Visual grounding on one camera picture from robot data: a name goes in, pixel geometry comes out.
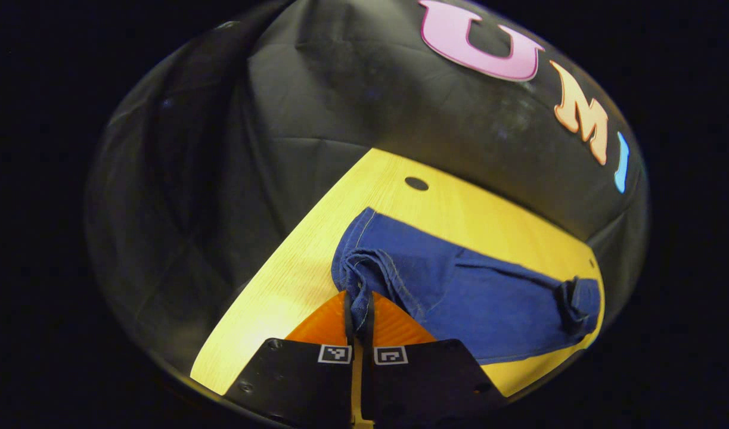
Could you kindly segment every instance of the blue jeans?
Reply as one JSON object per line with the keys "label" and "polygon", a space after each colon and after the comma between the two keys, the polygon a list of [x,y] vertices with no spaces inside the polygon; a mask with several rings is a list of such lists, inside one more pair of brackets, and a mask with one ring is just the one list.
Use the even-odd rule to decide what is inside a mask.
{"label": "blue jeans", "polygon": [[438,340],[461,340],[481,365],[577,344],[595,331],[600,312],[594,279],[560,282],[373,209],[359,214],[343,234],[332,278],[353,298],[357,332],[365,326],[366,291],[376,291]]}

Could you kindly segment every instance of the yellow wooden surface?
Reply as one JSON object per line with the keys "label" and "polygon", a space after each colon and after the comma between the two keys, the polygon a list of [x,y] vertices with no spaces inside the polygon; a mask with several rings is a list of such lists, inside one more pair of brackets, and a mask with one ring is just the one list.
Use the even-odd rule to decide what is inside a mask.
{"label": "yellow wooden surface", "polygon": [[[411,188],[404,182],[408,176],[424,180],[430,188]],[[366,207],[556,279],[574,275],[596,279],[604,297],[595,256],[586,244],[475,185],[372,149],[301,220],[245,287],[201,348],[191,377],[215,393],[226,393],[264,340],[286,337],[337,294],[332,257],[348,224]],[[604,302],[595,332],[603,314]],[[483,369],[502,394],[511,396],[590,345],[595,336],[588,335],[568,349]]]}

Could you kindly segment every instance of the wrinkled cloth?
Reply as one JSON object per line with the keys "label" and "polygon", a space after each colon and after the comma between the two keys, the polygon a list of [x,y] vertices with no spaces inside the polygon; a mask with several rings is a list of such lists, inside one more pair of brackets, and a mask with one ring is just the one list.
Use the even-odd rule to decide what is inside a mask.
{"label": "wrinkled cloth", "polygon": [[376,291],[438,340],[461,340],[481,365],[577,344],[595,331],[600,312],[594,279],[561,282],[451,244],[369,207],[343,234],[332,278],[353,298],[357,333],[366,326],[369,291]]}

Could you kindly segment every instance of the letter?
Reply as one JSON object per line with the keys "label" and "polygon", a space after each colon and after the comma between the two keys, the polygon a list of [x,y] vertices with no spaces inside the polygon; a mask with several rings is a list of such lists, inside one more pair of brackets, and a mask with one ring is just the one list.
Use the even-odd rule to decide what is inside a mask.
{"label": "letter", "polygon": [[432,0],[422,0],[420,4],[427,9],[422,21],[422,40],[441,56],[499,79],[524,82],[536,76],[537,51],[544,48],[527,36],[500,25],[510,35],[510,55],[495,57],[470,44],[470,26],[473,21],[482,21],[477,14]]}
{"label": "letter", "polygon": [[618,134],[618,142],[621,145],[620,155],[618,160],[618,169],[613,174],[614,182],[616,182],[616,188],[618,192],[623,193],[624,187],[626,187],[626,163],[629,160],[629,145],[626,144],[626,140],[623,139],[623,135],[620,132]]}
{"label": "letter", "polygon": [[550,60],[550,64],[560,73],[563,84],[563,98],[560,105],[555,106],[555,117],[572,133],[582,128],[582,141],[590,139],[592,154],[601,165],[605,165],[607,147],[607,113],[595,98],[587,105],[587,98],[576,79],[558,63]]}

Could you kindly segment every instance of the black background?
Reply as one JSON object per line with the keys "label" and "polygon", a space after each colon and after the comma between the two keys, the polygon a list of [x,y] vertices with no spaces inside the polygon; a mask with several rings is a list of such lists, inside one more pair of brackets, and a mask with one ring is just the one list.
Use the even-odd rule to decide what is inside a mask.
{"label": "black background", "polygon": [[[0,427],[220,427],[166,389],[105,309],[81,204],[125,93],[247,6],[0,5]],[[653,202],[647,263],[615,325],[494,426],[729,427],[729,2],[491,6],[614,98]]]}

